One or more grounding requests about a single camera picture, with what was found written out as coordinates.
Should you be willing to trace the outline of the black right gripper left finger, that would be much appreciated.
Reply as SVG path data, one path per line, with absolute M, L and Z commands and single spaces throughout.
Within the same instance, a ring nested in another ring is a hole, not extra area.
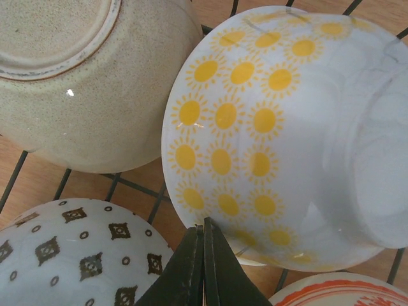
M 135 305 L 202 305 L 203 252 L 203 226 L 189 228 L 162 274 Z

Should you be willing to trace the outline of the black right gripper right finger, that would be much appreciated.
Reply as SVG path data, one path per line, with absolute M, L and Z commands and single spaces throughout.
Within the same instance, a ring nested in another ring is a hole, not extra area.
M 207 305 L 269 306 L 271 303 L 242 269 L 220 228 L 204 223 L 204 287 Z

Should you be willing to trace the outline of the orange floral white bowl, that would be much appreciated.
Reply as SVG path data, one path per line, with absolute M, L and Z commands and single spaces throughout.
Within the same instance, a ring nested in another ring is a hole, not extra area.
M 333 272 L 298 280 L 275 293 L 269 302 L 276 306 L 407 305 L 407 293 L 366 275 Z

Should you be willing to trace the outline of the red diamond pattern bowl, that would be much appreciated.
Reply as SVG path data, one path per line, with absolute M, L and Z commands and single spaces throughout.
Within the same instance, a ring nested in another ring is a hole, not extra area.
M 87 198 L 44 203 L 1 230 L 1 304 L 134 305 L 172 254 L 126 208 Z

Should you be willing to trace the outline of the yellow blue pattern bowl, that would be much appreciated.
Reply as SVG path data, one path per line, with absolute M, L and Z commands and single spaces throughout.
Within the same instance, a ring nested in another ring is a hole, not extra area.
M 407 246 L 407 45 L 361 18 L 262 6 L 210 31 L 168 99 L 186 227 L 238 259 L 327 272 Z

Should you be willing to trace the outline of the beige leaf pattern bowl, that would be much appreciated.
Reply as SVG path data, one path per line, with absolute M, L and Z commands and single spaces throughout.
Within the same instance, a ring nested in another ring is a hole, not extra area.
M 143 166 L 202 37 L 190 1 L 2 1 L 1 134 L 76 171 Z

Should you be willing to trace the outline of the black wire dish rack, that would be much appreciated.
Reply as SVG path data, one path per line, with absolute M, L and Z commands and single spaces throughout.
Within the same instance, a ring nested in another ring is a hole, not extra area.
M 215 27 L 226 20 L 233 8 L 239 12 L 269 4 L 292 4 L 306 11 L 343 13 L 353 1 L 193 1 L 201 23 Z M 407 1 L 361 1 L 352 14 L 375 22 L 393 34 L 407 29 Z M 62 198 L 97 198 L 122 205 L 152 225 L 175 249 L 185 227 L 178 219 L 167 193 L 160 159 L 118 175 L 71 172 L 50 164 L 1 136 L 1 227 L 22 212 Z M 272 266 L 242 266 L 251 281 L 267 296 L 276 289 L 311 275 Z M 407 291 L 407 251 L 388 249 L 350 269 L 390 281 Z

